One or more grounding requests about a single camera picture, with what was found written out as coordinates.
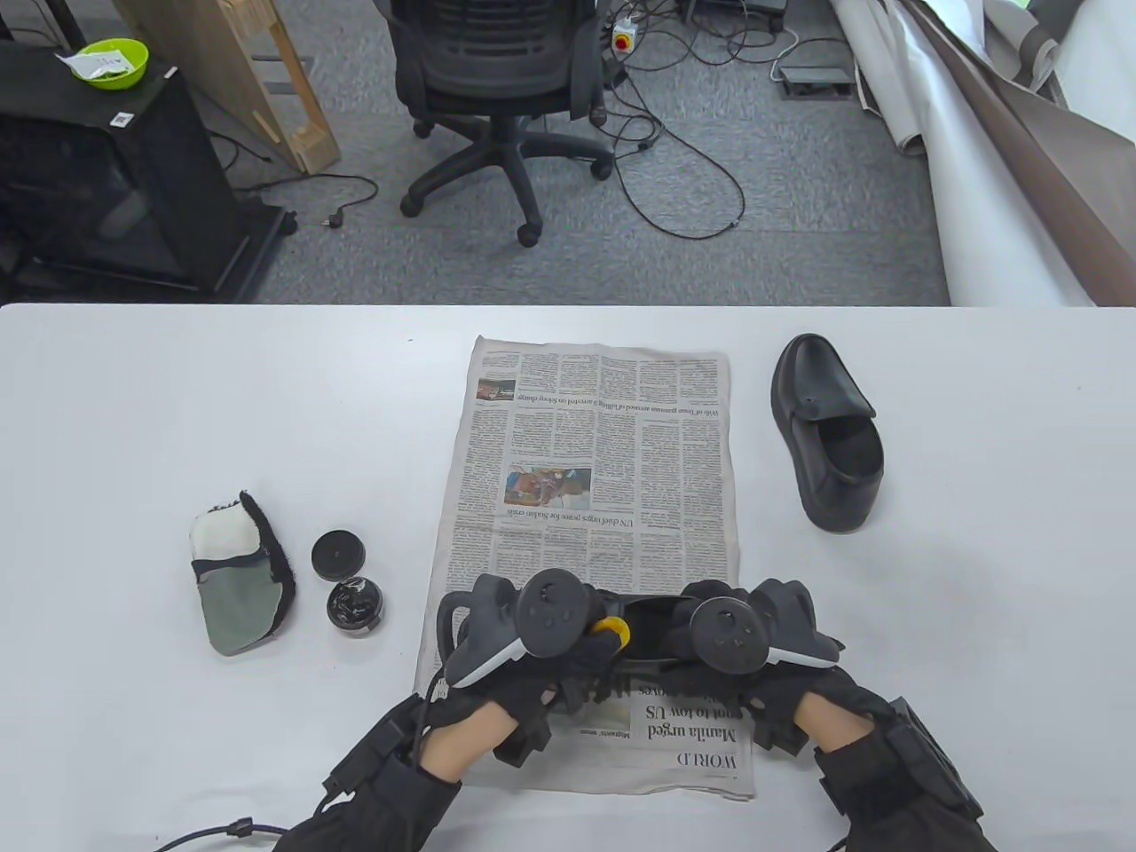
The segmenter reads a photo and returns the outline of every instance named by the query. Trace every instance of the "chair base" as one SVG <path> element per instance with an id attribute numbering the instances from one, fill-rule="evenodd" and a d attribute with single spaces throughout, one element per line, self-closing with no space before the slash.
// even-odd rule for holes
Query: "chair base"
<path id="1" fill-rule="evenodd" d="M 517 240 L 526 249 L 536 245 L 544 229 L 544 222 L 541 219 L 533 183 L 528 178 L 528 172 L 525 170 L 525 160 L 533 157 L 587 160 L 592 164 L 592 176 L 598 181 L 607 181 L 611 176 L 616 159 L 613 151 L 602 142 L 562 133 L 529 131 L 528 125 L 532 120 L 533 118 L 528 117 L 493 116 L 486 122 L 481 118 L 436 116 L 428 122 L 415 122 L 415 134 L 419 139 L 426 139 L 434 126 L 440 125 L 468 139 L 473 144 L 437 164 L 415 181 L 399 206 L 402 215 L 411 218 L 417 216 L 421 212 L 427 195 L 459 177 L 486 166 L 500 166 L 512 184 L 512 191 L 517 194 L 517 201 L 520 202 L 520 209 L 525 215 L 525 224 L 517 228 Z"/>

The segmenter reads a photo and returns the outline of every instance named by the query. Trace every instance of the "wooden frame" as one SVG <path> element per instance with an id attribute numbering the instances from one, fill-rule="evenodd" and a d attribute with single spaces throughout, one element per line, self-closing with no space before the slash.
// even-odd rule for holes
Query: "wooden frame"
<path id="1" fill-rule="evenodd" d="M 273 0 L 114 0 L 119 15 L 151 51 L 301 172 L 316 174 L 340 159 L 303 64 Z M 286 133 L 257 75 L 245 42 L 268 31 L 308 124 Z"/>

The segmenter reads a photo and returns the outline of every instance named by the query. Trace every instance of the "newspaper page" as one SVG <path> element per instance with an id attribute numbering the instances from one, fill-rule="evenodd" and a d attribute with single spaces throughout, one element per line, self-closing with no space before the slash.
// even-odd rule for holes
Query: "newspaper page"
<path id="1" fill-rule="evenodd" d="M 416 686 L 440 665 L 442 595 L 484 573 L 518 588 L 566 568 L 599 588 L 677 594 L 737 584 L 725 356 L 478 339 L 446 483 Z M 492 758 L 468 780 L 580 793 L 693 787 L 754 794 L 740 718 L 648 684 L 553 715 L 520 769 Z"/>

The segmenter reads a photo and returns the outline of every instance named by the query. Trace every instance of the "chair backrest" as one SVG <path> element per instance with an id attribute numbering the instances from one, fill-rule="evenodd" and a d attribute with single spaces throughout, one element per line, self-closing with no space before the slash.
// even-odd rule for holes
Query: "chair backrest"
<path id="1" fill-rule="evenodd" d="M 570 89 L 579 78 L 574 64 L 599 56 L 595 0 L 401 0 L 392 7 L 403 87 L 483 100 L 538 97 Z"/>

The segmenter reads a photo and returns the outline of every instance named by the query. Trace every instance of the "black leather shoe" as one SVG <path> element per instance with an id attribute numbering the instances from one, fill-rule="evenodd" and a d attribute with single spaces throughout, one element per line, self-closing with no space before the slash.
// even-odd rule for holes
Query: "black leather shoe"
<path id="1" fill-rule="evenodd" d="M 804 513 L 829 533 L 858 529 L 884 478 L 884 445 L 871 421 L 876 410 L 833 344 L 818 334 L 793 339 L 777 361 L 770 396 Z"/>

